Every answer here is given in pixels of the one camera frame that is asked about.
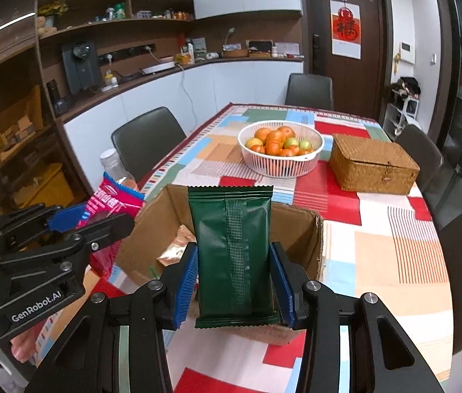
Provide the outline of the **left hand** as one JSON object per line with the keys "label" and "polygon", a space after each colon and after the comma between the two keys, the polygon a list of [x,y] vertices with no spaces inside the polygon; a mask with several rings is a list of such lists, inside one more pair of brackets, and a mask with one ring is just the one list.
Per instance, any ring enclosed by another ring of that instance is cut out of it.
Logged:
{"label": "left hand", "polygon": [[11,339],[11,353],[21,363],[27,362],[36,352],[38,330],[32,327],[29,330]]}

